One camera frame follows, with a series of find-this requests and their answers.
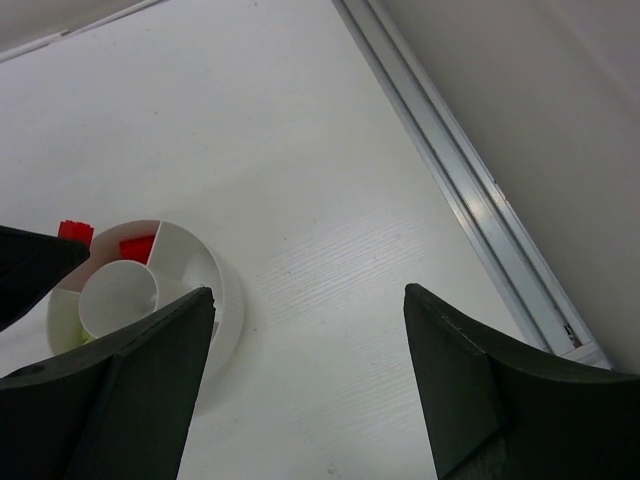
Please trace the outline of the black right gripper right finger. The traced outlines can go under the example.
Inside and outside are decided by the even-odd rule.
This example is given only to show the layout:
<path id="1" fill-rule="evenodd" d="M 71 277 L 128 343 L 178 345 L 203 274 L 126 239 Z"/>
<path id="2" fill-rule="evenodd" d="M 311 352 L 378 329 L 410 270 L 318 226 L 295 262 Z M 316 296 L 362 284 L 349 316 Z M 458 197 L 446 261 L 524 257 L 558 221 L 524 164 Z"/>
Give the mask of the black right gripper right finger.
<path id="1" fill-rule="evenodd" d="M 635 479 L 639 379 L 555 356 L 405 289 L 404 318 L 441 479 Z"/>

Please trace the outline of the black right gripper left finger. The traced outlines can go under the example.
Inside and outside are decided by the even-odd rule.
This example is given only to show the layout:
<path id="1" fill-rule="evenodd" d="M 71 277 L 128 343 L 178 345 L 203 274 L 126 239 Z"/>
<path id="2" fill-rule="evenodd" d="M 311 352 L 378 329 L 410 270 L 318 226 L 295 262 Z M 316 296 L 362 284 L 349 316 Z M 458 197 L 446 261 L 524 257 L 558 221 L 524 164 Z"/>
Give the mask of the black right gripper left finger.
<path id="1" fill-rule="evenodd" d="M 214 319 L 201 287 L 3 377 L 2 478 L 176 478 Z"/>

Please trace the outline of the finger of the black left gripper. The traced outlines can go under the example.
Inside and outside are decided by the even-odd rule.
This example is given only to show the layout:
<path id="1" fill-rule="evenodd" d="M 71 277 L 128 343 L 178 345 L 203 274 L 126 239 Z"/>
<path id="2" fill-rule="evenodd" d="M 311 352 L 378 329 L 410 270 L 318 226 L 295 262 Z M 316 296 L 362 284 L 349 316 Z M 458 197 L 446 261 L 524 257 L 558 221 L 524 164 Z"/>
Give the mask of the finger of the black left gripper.
<path id="1" fill-rule="evenodd" d="M 1 329 L 24 317 L 90 256 L 82 242 L 1 227 Z"/>

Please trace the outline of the small red lego square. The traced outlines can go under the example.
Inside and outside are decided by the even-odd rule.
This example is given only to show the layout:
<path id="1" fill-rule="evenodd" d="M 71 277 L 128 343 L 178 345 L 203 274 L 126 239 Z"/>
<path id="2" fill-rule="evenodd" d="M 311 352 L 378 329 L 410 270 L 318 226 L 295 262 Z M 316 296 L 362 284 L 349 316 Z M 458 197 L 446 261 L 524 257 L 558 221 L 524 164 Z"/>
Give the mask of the small red lego square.
<path id="1" fill-rule="evenodd" d="M 89 248 L 94 236 L 94 227 L 79 221 L 63 220 L 59 224 L 57 236 L 82 243 Z"/>

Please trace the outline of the red large lego brick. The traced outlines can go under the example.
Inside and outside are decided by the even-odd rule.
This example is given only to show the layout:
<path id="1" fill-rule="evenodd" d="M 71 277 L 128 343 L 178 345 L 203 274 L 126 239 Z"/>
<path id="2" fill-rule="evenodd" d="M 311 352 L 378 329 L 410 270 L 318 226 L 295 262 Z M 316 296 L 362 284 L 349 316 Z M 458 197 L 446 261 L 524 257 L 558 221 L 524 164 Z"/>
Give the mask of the red large lego brick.
<path id="1" fill-rule="evenodd" d="M 154 241 L 154 235 L 146 235 L 120 241 L 119 252 L 121 259 L 135 261 L 146 265 L 151 254 Z"/>

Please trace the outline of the white round divided container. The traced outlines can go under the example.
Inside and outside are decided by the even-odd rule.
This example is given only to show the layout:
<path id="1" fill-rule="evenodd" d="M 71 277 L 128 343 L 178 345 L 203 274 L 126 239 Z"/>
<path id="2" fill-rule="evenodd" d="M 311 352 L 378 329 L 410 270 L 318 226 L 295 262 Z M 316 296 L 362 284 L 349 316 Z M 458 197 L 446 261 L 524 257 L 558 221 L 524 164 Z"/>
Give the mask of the white round divided container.
<path id="1" fill-rule="evenodd" d="M 119 242 L 154 235 L 146 265 L 122 260 Z M 128 326 L 200 288 L 211 289 L 215 316 L 206 366 L 195 411 L 213 404 L 214 389 L 231 358 L 244 324 L 243 292 L 238 275 L 190 231 L 167 221 L 136 220 L 98 234 L 90 257 L 51 292 L 47 337 L 51 351 L 80 347 L 80 332 L 98 338 Z"/>

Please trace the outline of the lime green lego brick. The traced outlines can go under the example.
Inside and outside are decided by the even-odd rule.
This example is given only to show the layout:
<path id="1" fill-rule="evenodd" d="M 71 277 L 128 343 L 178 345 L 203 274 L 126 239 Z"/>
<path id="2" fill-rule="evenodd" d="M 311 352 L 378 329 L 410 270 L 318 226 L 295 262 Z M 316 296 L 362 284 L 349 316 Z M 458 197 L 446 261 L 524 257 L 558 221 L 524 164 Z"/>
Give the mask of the lime green lego brick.
<path id="1" fill-rule="evenodd" d="M 90 335 L 86 330 L 84 330 L 84 329 L 81 330 L 81 332 L 80 332 L 80 340 L 79 340 L 79 345 L 80 346 L 89 344 L 90 342 L 92 342 L 94 340 L 95 340 L 95 337 Z"/>

